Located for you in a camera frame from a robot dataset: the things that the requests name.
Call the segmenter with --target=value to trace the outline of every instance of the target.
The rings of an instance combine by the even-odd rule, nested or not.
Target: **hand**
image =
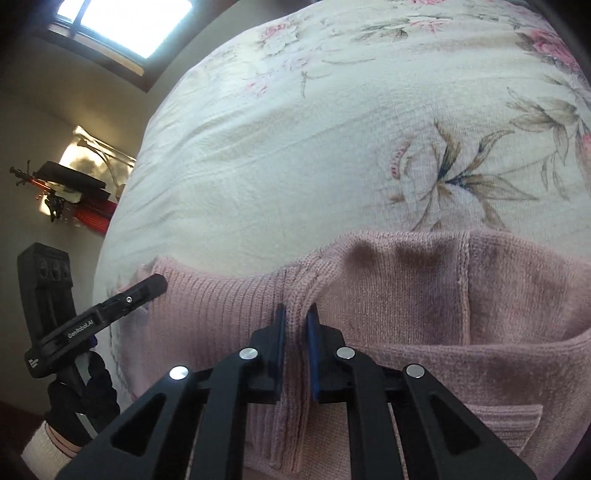
[[[90,380],[84,387],[82,396],[59,380],[54,380],[47,387],[51,404],[51,410],[45,415],[47,424],[60,437],[78,447],[83,447],[92,438],[76,413],[86,415],[92,420],[97,433],[119,415],[117,392],[103,359],[96,352],[89,353],[88,372]]]

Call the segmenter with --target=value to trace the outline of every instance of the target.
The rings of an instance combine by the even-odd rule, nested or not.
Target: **window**
[[[189,41],[235,1],[200,0],[197,7],[197,0],[64,0],[42,36],[147,92]]]

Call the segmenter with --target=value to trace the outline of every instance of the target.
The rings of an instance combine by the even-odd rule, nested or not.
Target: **pink sweater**
[[[490,232],[359,233],[257,278],[213,278],[173,260],[142,268],[168,292],[120,320],[112,349],[132,395],[171,367],[215,365],[288,309],[285,384],[251,406],[245,465],[276,478],[348,479],[344,406],[311,403],[304,317],[378,363],[425,365],[551,479],[591,421],[591,265]]]

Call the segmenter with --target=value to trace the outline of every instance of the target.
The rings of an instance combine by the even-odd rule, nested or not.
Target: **black gripper frame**
[[[58,474],[58,480],[239,480],[249,403],[283,386],[285,308],[213,369],[174,367]],[[194,445],[193,462],[190,463]]]
[[[381,367],[307,315],[310,378],[320,403],[347,404],[352,480],[535,480],[535,474],[424,367]]]

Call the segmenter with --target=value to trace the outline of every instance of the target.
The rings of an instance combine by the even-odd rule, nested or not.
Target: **white sleeve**
[[[39,480],[53,480],[70,458],[53,444],[45,427],[46,423],[43,422],[21,457]]]

